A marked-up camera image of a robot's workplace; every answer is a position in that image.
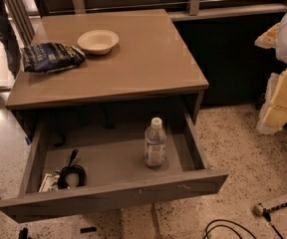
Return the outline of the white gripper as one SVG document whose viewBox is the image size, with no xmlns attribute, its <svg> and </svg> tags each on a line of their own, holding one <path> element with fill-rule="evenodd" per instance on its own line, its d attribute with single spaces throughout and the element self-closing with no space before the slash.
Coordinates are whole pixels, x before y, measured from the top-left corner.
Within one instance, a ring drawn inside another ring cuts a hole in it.
<svg viewBox="0 0 287 239">
<path fill-rule="evenodd" d="M 287 64 L 287 13 L 254 42 L 263 49 L 275 48 L 276 58 Z M 262 134 L 274 134 L 287 123 L 287 69 L 272 73 L 266 87 L 265 102 L 259 113 L 256 129 Z"/>
</svg>

